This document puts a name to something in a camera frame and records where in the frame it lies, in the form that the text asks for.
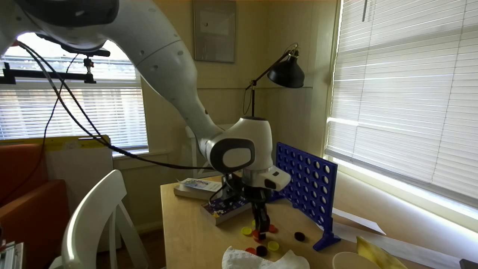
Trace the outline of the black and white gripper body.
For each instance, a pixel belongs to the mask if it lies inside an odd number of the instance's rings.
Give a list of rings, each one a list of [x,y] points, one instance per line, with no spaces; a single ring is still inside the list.
[[[223,178],[222,201],[261,201],[261,193],[271,195],[284,190],[292,177],[283,169],[272,166],[266,171],[241,171],[228,174]]]

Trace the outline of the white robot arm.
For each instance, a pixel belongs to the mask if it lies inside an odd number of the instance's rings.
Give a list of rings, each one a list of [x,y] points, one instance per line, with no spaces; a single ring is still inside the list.
[[[253,204],[256,230],[271,229],[266,202],[290,175],[274,165],[272,130],[263,118],[244,117],[220,129],[198,96],[198,71],[180,35],[154,0],[0,0],[0,51],[24,33],[81,54],[111,41],[141,77],[178,109],[208,163],[228,177],[226,198]]]

